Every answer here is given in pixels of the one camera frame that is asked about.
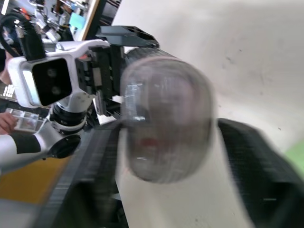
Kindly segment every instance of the green object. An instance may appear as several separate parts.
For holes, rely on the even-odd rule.
[[[285,153],[285,157],[297,173],[304,178],[304,140],[289,149]]]

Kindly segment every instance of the human hand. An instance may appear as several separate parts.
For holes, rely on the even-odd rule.
[[[18,119],[10,113],[0,113],[0,135],[10,134],[17,125]]]
[[[5,59],[5,68],[2,72],[0,72],[0,80],[6,84],[6,85],[9,85],[11,84],[11,80],[10,80],[10,75],[9,75],[9,72],[8,72],[8,69],[7,69],[7,66],[8,66],[8,62],[11,58],[13,58],[13,56],[5,51],[5,55],[6,55],[6,59]]]

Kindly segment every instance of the white wall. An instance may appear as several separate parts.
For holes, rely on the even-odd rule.
[[[304,138],[304,1],[123,0],[114,22],[138,26],[203,71],[219,117],[260,128],[279,152]],[[201,171],[182,183],[121,173],[130,227],[249,226],[216,138]]]

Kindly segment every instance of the yellow floor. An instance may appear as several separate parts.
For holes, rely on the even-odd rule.
[[[0,177],[0,198],[42,203],[69,158],[40,160]]]

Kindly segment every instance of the black cable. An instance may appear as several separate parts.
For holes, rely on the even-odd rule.
[[[4,27],[5,22],[15,19],[15,18],[16,18],[15,16],[11,16],[9,14],[1,19],[1,21],[0,21],[0,43],[2,44],[4,49],[10,53],[11,56],[18,57],[19,55],[11,48],[10,45],[7,44],[7,42],[5,41],[5,39],[3,37],[3,27]]]
[[[46,57],[41,36],[37,34],[33,25],[23,15],[19,13],[10,13],[4,16],[0,21],[0,43],[4,49],[7,50],[13,57],[18,57],[17,53],[6,43],[3,37],[3,27],[5,22],[18,19],[19,25],[21,25],[20,32],[18,34],[19,42],[21,45],[22,53],[28,61],[43,59]]]

